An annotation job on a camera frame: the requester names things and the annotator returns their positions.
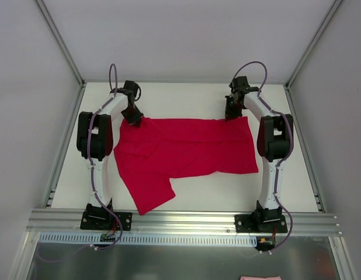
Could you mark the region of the red t-shirt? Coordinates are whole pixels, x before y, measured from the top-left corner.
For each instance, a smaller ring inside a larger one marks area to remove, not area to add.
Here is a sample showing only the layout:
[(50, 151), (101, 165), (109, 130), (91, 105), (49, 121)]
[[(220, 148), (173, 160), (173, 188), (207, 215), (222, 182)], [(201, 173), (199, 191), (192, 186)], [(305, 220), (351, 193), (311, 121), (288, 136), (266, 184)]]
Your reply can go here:
[(171, 179), (259, 171), (247, 117), (123, 121), (114, 158), (140, 215), (175, 198)]

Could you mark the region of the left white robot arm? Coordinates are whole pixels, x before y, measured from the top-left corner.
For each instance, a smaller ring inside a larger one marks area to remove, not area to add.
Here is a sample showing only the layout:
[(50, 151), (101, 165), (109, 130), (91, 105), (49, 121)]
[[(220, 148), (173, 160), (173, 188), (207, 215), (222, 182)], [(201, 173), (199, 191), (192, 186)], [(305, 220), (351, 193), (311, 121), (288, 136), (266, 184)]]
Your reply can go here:
[(119, 137), (113, 133), (113, 123), (126, 121), (140, 126), (143, 114), (135, 105), (135, 94), (110, 93), (109, 98), (94, 112), (82, 111), (77, 123), (77, 150), (88, 168), (91, 185), (89, 203), (107, 208), (112, 203), (108, 183), (108, 163)]

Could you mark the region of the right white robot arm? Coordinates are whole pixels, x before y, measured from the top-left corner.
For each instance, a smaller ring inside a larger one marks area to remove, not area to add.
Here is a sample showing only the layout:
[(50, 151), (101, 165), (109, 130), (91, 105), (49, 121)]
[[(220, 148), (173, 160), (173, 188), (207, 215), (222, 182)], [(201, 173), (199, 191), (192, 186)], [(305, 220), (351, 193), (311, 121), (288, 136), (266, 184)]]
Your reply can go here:
[(262, 158), (262, 188), (251, 219), (256, 230), (265, 232), (282, 217), (280, 191), (283, 169), (294, 148), (293, 118), (274, 110), (257, 87), (232, 90), (225, 98), (226, 120), (249, 110), (259, 121), (256, 148)]

